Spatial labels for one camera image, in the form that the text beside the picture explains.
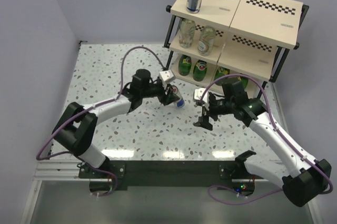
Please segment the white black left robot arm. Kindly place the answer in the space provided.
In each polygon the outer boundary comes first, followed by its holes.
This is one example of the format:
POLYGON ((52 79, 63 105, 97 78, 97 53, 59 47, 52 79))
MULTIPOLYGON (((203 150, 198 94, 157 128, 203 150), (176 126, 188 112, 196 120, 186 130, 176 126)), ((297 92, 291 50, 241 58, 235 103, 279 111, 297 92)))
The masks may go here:
POLYGON ((91 105, 69 104, 53 130, 52 139, 87 163, 97 178, 103 178, 111 171, 110 160, 92 143, 96 126, 134 111, 145 98, 157 98, 164 106, 178 102, 181 98, 171 85, 174 79, 171 70, 159 72, 158 78, 153 80, 148 70, 138 69, 132 81, 115 97, 91 105))

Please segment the green Perrier bottle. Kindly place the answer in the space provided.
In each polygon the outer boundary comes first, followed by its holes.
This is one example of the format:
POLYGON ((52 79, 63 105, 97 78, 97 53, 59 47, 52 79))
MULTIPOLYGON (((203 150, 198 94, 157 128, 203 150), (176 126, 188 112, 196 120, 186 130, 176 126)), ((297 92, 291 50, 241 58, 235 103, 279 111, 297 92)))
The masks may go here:
MULTIPOLYGON (((225 68, 225 67, 219 67, 216 72, 215 72, 215 75, 214 75, 214 80, 217 80, 218 78, 222 77, 222 76, 226 76, 230 73, 230 70, 225 68)), ((225 78, 225 79, 221 79, 219 81, 217 81, 215 84, 218 85, 218 86, 221 86, 222 84, 226 83, 228 79, 225 78)))
POLYGON ((241 83, 243 85, 243 88, 246 89, 247 85, 248 85, 248 82, 249 82, 248 79, 245 78, 245 77, 241 77, 241 76, 238 76, 237 78, 238 78, 238 80, 241 81, 241 83))
POLYGON ((201 82, 207 73, 207 62, 198 60, 193 69, 193 79, 197 82, 201 82))

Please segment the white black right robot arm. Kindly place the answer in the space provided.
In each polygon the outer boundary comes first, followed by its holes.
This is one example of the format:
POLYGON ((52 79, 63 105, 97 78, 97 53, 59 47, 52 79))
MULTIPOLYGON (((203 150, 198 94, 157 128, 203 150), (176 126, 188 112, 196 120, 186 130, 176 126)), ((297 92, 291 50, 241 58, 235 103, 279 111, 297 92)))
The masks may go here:
POLYGON ((236 175, 240 178, 257 175, 268 180, 298 207, 318 195, 330 194, 333 191, 330 163, 317 160, 303 149, 275 120, 268 101, 249 98, 236 74, 228 75, 228 79, 222 86, 220 99, 208 88, 194 91, 193 100, 202 107, 194 126, 212 130, 210 118, 217 121, 219 115, 233 115, 262 138, 282 162, 279 165, 263 160, 254 151, 246 151, 235 159, 236 175))

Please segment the silver blue can front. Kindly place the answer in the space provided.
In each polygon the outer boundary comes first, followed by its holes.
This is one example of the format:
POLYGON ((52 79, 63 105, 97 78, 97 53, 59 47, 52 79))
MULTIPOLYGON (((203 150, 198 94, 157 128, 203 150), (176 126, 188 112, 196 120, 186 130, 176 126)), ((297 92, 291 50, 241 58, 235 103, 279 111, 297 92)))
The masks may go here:
POLYGON ((172 94, 173 94, 173 97, 174 97, 174 101, 173 101, 174 105, 177 108, 184 107, 184 105, 185 105, 184 98, 182 97, 178 87, 175 86, 175 85, 172 85, 172 94))

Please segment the clear bottle green cap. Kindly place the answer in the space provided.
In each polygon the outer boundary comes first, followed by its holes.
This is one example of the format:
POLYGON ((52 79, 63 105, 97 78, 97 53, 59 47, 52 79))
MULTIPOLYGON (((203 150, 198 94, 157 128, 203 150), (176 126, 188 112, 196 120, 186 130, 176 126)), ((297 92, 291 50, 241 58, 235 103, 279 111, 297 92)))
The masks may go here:
POLYGON ((179 44, 183 48, 191 47, 195 33, 195 21, 184 18, 179 29, 179 44))
POLYGON ((208 56, 213 48, 216 38, 216 30, 212 26, 205 26, 200 34, 198 42, 198 53, 202 56, 208 56))

